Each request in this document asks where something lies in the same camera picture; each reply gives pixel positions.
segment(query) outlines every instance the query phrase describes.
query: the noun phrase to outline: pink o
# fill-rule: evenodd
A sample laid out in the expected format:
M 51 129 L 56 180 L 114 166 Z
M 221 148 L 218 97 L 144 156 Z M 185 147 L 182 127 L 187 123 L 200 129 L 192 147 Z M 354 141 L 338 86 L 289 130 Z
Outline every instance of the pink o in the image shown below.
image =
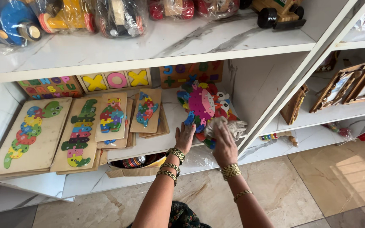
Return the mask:
M 115 84 L 113 81 L 112 81 L 112 78 L 114 77 L 119 77 L 121 80 L 122 80 L 122 83 L 121 84 Z M 107 81 L 108 81 L 108 84 L 116 89 L 118 88 L 123 88 L 125 85 L 126 85 L 126 77 L 125 75 L 121 74 L 121 73 L 118 73 L 118 72 L 114 72 L 114 73 L 110 73 L 107 77 Z

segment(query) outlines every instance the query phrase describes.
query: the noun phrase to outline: floor tile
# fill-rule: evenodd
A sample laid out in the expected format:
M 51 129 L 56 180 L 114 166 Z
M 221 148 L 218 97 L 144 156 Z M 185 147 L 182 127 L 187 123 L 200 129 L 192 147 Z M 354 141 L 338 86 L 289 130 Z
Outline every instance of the floor tile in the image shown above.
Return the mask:
M 240 166 L 256 198 L 277 228 L 323 217 L 286 156 Z M 83 195 L 75 202 L 39 205 L 33 228 L 126 227 L 135 218 L 151 183 Z M 201 222 L 242 227 L 228 184 L 216 169 L 178 178 L 174 200 L 185 202 Z
M 312 221 L 303 225 L 298 225 L 293 228 L 331 228 L 326 221 L 326 219 L 320 219 L 316 221 Z
M 37 205 L 0 212 L 0 227 L 32 228 Z
M 365 206 L 327 217 L 332 228 L 365 228 Z
M 323 214 L 365 205 L 365 142 L 288 155 Z

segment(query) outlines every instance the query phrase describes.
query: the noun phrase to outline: green plus sign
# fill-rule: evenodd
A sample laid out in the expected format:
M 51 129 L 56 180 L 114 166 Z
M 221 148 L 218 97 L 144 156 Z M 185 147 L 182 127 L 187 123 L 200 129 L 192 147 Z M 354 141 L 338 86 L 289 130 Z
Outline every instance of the green plus sign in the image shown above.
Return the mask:
M 164 83 L 167 83 L 169 87 L 171 87 L 172 83 L 175 83 L 175 80 L 171 79 L 171 76 L 167 76 L 167 80 L 164 80 Z

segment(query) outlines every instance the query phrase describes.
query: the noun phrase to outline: woman's right hand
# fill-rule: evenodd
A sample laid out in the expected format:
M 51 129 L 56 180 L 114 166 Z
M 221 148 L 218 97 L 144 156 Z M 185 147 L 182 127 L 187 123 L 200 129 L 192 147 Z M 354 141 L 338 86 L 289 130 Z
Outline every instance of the woman's right hand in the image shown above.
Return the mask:
M 227 125 L 214 127 L 216 146 L 213 156 L 221 168 L 237 163 L 238 149 Z

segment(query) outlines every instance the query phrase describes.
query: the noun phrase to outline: yellow x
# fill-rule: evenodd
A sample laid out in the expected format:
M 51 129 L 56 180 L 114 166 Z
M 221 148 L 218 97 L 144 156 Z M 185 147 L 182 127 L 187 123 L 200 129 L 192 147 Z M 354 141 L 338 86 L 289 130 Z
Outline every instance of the yellow x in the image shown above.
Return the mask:
M 140 71 L 139 74 L 136 74 L 135 72 L 133 71 L 130 71 L 128 73 L 128 75 L 133 78 L 133 81 L 131 83 L 131 86 L 137 86 L 140 83 L 142 83 L 143 85 L 149 85 L 149 82 L 144 79 L 144 77 L 146 76 L 146 71 Z
M 97 74 L 94 79 L 85 76 L 82 78 L 84 81 L 88 82 L 90 85 L 88 86 L 89 91 L 94 91 L 95 88 L 100 88 L 101 90 L 106 90 L 106 85 L 102 84 L 102 75 Z

